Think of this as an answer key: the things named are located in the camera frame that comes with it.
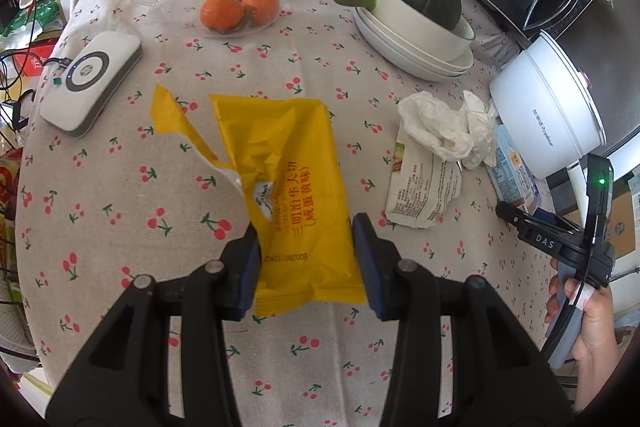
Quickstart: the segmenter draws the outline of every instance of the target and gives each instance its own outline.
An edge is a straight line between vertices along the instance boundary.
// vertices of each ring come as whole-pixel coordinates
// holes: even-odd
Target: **plastic bag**
[[[313,300],[363,304],[346,194],[327,109],[319,100],[210,94],[230,163],[220,162],[173,95],[156,86],[156,132],[185,135],[242,192],[258,233],[258,315]]]

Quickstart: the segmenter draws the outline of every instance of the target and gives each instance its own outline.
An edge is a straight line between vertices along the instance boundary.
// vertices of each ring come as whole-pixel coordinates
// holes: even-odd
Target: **cardboard box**
[[[565,217],[580,225],[578,210],[574,210]],[[620,194],[611,202],[607,241],[616,247],[616,259],[636,249],[636,222],[631,192]]]

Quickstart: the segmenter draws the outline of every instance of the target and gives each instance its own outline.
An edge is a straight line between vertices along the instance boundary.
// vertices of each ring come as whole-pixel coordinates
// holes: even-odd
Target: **crumpled tissue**
[[[422,91],[402,99],[398,111],[406,133],[444,161],[462,161],[467,169],[482,162],[495,167],[495,135],[498,112],[487,107],[470,91],[458,111],[430,92]]]

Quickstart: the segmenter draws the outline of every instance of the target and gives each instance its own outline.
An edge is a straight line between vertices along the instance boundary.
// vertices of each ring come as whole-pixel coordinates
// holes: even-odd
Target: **white electric pot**
[[[545,32],[490,85],[495,107],[536,178],[606,143],[584,75]]]

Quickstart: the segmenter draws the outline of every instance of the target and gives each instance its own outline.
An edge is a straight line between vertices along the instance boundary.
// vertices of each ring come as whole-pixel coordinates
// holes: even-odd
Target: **cherry print tablecloth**
[[[504,38],[474,0],[462,1],[479,42]],[[52,89],[54,70],[47,69],[20,176],[20,281],[53,384],[136,275],[186,275],[247,226],[238,192],[180,136],[154,133],[149,108],[157,82],[178,97],[216,151],[223,146],[207,93],[320,98],[330,112],[351,214],[367,212],[381,237],[438,276],[484,275],[534,341],[542,341],[548,260],[495,217],[496,194],[484,169],[463,172],[460,197],[433,229],[396,226],[383,214],[396,104],[419,90],[452,108],[462,104],[463,89],[488,99],[496,70],[480,44],[473,45],[476,64],[467,74],[429,84],[381,58],[351,13],[331,0],[290,0],[270,28],[230,41],[197,39],[162,22],[157,9],[128,0],[78,0],[53,56],[74,57],[105,30],[138,35],[142,59],[81,139],[39,116],[37,104]],[[380,323],[367,307],[312,303],[274,317],[249,313],[225,328],[245,425],[377,425],[396,325]],[[453,371],[448,331],[444,322],[443,412]],[[169,344],[172,411],[180,413],[178,322]]]

